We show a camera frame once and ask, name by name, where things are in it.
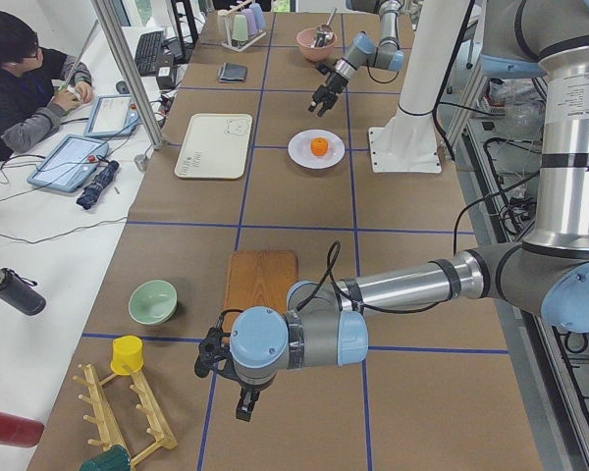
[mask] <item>brown tabletop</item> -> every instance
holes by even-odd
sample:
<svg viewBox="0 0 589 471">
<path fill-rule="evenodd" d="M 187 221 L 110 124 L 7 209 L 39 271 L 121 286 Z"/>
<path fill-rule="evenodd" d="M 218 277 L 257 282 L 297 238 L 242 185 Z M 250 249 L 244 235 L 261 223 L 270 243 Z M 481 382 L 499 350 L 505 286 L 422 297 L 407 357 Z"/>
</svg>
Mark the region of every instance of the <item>brown tabletop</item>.
<svg viewBox="0 0 589 471">
<path fill-rule="evenodd" d="M 318 280 L 326 252 L 342 243 L 337 277 L 420 265 L 452 255 L 464 206 L 452 162 L 443 173 L 374 174 L 366 133 L 395 115 L 403 72 L 389 84 L 366 71 L 322 119 L 307 112 L 324 80 L 302 58 L 295 34 L 326 14 L 268 14 L 268 34 L 245 52 L 219 45 L 208 20 L 104 278 L 82 339 L 29 470 L 76 470 L 100 448 L 72 381 L 79 363 L 109 373 L 112 339 L 144 341 L 144 374 L 177 436 L 137 469 L 538 470 L 502 329 L 491 300 L 457 300 L 429 312 L 367 320 L 361 364 L 280 372 L 250 423 L 235 419 L 240 388 L 194 376 L 197 344 L 221 311 L 227 264 L 237 250 L 292 250 L 304 280 Z M 412 31 L 402 19 L 409 57 Z M 379 37 L 373 15 L 338 15 L 338 58 L 360 30 Z M 248 66 L 245 83 L 224 84 L 224 62 Z M 372 71 L 376 79 L 391 73 Z M 234 181 L 181 180 L 173 170 L 192 115 L 247 113 L 253 128 L 244 175 Z M 323 129 L 346 145 L 343 160 L 314 172 L 294 163 L 290 139 Z M 475 244 L 469 221 L 460 248 Z M 165 279 L 177 289 L 175 316 L 159 327 L 131 320 L 132 291 Z M 148 443 L 137 399 L 120 378 L 105 387 L 132 454 Z"/>
</svg>

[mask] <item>orange fruit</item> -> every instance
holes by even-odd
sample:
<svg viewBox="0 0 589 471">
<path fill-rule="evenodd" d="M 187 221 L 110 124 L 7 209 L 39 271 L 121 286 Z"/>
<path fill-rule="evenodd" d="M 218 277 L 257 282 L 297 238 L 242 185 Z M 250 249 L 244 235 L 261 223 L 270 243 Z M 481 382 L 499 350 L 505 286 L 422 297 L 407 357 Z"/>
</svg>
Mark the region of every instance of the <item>orange fruit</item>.
<svg viewBox="0 0 589 471">
<path fill-rule="evenodd" d="M 329 148 L 330 143 L 324 137 L 316 137 L 310 142 L 310 150 L 316 157 L 323 157 Z"/>
</svg>

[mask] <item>red bottle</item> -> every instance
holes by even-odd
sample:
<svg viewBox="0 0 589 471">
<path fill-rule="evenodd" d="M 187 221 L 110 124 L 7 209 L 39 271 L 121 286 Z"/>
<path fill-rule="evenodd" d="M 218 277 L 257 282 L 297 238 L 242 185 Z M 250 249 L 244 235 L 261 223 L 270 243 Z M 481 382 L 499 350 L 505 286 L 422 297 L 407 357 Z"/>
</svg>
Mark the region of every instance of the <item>red bottle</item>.
<svg viewBox="0 0 589 471">
<path fill-rule="evenodd" d="M 0 445 L 30 448 L 39 443 L 43 428 L 36 420 L 0 412 Z"/>
</svg>

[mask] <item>wooden cutting board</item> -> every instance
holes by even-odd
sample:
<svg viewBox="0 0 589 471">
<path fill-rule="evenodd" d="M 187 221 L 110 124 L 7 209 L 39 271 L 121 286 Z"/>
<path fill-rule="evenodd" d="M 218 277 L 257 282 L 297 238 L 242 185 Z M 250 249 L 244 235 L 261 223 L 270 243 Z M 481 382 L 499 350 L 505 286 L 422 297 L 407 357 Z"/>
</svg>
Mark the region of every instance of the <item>wooden cutting board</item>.
<svg viewBox="0 0 589 471">
<path fill-rule="evenodd" d="M 286 295 L 298 280 L 296 255 L 289 250 L 245 250 L 229 259 L 225 309 L 266 306 L 285 313 Z M 230 332 L 238 313 L 225 317 Z"/>
</svg>

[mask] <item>black thermos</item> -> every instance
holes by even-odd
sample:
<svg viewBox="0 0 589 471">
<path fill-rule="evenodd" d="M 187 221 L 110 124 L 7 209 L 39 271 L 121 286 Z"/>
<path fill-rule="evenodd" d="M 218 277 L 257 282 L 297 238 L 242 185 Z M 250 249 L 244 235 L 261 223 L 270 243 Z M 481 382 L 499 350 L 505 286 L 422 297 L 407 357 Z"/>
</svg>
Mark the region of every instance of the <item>black thermos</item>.
<svg viewBox="0 0 589 471">
<path fill-rule="evenodd" d="M 34 316 L 43 310 L 46 300 L 31 286 L 37 283 L 24 280 L 9 268 L 0 269 L 0 299 L 22 311 L 27 316 Z"/>
</svg>

